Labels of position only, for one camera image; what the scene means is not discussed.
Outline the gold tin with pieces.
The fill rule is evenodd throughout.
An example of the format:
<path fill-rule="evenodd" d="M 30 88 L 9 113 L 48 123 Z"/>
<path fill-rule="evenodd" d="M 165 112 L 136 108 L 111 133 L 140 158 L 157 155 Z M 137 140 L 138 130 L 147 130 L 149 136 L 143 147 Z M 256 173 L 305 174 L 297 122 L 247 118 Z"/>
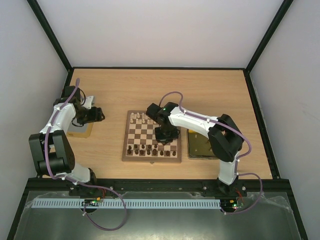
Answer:
<path fill-rule="evenodd" d="M 187 155 L 189 159 L 217 160 L 213 154 L 210 141 L 207 137 L 188 129 L 187 133 Z"/>

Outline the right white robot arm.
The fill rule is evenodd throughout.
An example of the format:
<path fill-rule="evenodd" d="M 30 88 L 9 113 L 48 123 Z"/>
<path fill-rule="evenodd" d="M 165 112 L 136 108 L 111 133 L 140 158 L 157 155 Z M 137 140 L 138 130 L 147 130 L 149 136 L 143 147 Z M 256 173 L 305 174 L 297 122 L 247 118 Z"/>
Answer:
<path fill-rule="evenodd" d="M 230 116 L 206 116 L 168 102 L 164 107 L 152 103 L 146 115 L 159 126 L 155 128 L 158 143 L 167 144 L 179 138 L 178 128 L 192 130 L 206 137 L 213 154 L 219 159 L 218 191 L 229 196 L 236 189 L 237 157 L 243 147 L 243 135 Z"/>

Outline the wooden chess board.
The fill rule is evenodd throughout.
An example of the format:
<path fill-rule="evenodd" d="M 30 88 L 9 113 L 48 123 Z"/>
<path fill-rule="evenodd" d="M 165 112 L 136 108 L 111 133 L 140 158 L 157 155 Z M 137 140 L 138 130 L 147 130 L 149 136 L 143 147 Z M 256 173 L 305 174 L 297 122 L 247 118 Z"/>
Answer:
<path fill-rule="evenodd" d="M 145 111 L 127 112 L 122 161 L 144 163 L 182 162 L 182 141 L 180 138 L 165 145 L 157 142 L 155 128 L 159 125 L 150 119 Z"/>

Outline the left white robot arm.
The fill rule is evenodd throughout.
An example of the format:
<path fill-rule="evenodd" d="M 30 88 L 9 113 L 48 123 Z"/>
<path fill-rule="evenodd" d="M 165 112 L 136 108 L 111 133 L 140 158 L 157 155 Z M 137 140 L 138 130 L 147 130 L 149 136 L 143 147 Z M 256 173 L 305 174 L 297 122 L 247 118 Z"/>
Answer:
<path fill-rule="evenodd" d="M 79 127 L 101 122 L 105 119 L 103 110 L 93 106 L 88 97 L 81 99 L 82 90 L 67 86 L 62 97 L 53 103 L 52 115 L 45 127 L 28 139 L 35 171 L 39 176 L 54 180 L 69 180 L 74 185 L 97 182 L 94 171 L 76 163 L 75 155 L 67 138 L 69 126 L 74 120 Z"/>

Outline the gold tin lid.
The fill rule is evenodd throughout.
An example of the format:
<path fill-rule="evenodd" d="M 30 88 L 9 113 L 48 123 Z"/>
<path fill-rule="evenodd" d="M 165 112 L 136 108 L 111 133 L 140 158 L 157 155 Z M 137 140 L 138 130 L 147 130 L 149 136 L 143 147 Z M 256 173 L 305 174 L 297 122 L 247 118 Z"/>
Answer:
<path fill-rule="evenodd" d="M 72 124 L 69 125 L 67 136 L 73 138 L 88 138 L 91 135 L 94 123 L 87 123 L 84 126 L 78 127 Z"/>

